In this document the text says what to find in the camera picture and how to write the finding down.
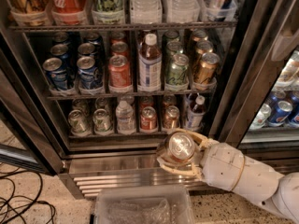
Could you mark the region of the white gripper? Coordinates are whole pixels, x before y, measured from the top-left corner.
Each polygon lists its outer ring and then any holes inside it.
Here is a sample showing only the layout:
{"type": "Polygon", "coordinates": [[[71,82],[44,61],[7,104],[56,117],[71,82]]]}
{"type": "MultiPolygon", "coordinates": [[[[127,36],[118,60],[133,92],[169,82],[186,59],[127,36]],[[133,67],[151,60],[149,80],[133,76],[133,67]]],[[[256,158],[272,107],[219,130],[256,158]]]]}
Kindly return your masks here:
{"type": "Polygon", "coordinates": [[[188,134],[200,150],[206,149],[200,161],[202,169],[193,161],[177,166],[158,158],[160,167],[168,173],[194,177],[200,181],[204,178],[210,187],[231,191],[251,203],[261,203],[277,191],[283,174],[271,166],[200,133],[180,128],[177,128],[177,131],[188,134]]]}

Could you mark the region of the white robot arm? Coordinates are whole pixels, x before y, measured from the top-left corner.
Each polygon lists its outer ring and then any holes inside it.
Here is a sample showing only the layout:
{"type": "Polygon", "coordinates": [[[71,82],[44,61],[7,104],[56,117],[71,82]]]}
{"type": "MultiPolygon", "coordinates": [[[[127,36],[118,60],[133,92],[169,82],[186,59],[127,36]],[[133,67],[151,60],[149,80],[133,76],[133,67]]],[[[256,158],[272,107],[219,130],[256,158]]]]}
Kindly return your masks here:
{"type": "Polygon", "coordinates": [[[177,128],[156,149],[160,167],[231,191],[279,217],[299,223],[299,173],[283,175],[226,143],[177,128]]]}

